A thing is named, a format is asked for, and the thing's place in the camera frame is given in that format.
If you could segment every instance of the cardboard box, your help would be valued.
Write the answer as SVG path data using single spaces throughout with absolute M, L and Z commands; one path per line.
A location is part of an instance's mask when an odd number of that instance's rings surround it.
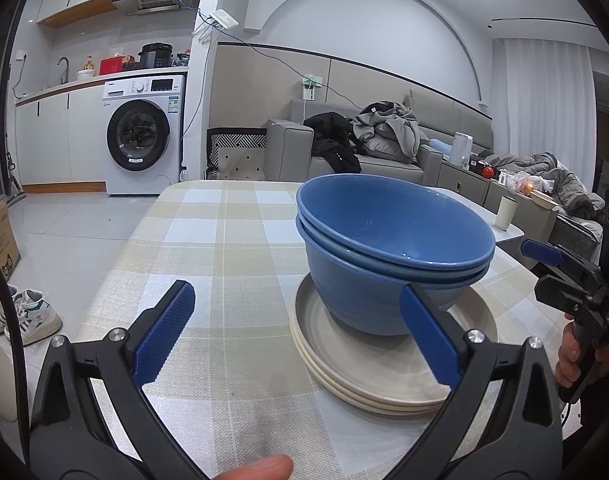
M 7 281 L 19 261 L 20 251 L 11 230 L 9 210 L 5 203 L 0 203 L 0 268 Z

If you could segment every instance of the white cup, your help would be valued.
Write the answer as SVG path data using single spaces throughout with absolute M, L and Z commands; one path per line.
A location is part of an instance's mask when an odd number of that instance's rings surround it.
M 500 201 L 500 208 L 497 210 L 495 217 L 495 227 L 502 231 L 506 231 L 513 221 L 517 202 L 508 196 L 503 196 Z

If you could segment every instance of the blue gripper pad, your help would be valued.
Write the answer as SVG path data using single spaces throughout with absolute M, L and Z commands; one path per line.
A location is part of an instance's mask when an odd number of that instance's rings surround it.
M 462 378 L 458 352 L 409 285 L 399 295 L 399 311 L 437 382 L 456 387 Z
M 532 258 L 536 262 L 550 267 L 559 267 L 564 263 L 564 256 L 555 247 L 549 244 L 541 244 L 534 240 L 522 242 L 522 254 L 527 258 Z
M 158 378 L 169 353 L 187 325 L 196 306 L 196 292 L 190 283 L 177 280 L 158 304 L 145 310 L 158 310 L 149 331 L 141 338 L 133 352 L 131 376 L 138 388 Z

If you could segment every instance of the backsplash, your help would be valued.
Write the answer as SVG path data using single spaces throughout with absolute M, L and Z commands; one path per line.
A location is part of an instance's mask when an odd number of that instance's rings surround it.
M 139 60 L 138 53 L 147 43 L 169 43 L 173 54 L 191 48 L 191 32 L 196 24 L 193 10 L 153 12 L 125 16 L 118 10 L 93 16 L 56 30 L 49 65 L 49 86 L 60 84 L 64 78 L 65 63 L 57 65 L 65 56 L 69 59 L 69 81 L 75 81 L 76 72 L 82 70 L 87 56 L 92 56 L 96 75 L 100 60 L 110 57 L 123 47 L 123 55 Z

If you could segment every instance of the human hand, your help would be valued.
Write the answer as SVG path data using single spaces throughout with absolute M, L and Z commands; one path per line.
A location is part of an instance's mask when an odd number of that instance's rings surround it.
M 267 456 L 252 464 L 229 469 L 214 480 L 288 480 L 294 461 L 287 455 Z
M 573 319 L 570 314 L 564 315 L 567 319 Z M 580 357 L 580 344 L 573 335 L 573 323 L 564 327 L 562 333 L 562 344 L 558 350 L 558 364 L 555 366 L 555 380 L 560 386 L 570 388 L 580 377 L 580 368 L 577 360 Z M 609 345 L 595 350 L 595 360 L 599 363 L 595 374 L 590 379 L 590 384 L 609 374 Z

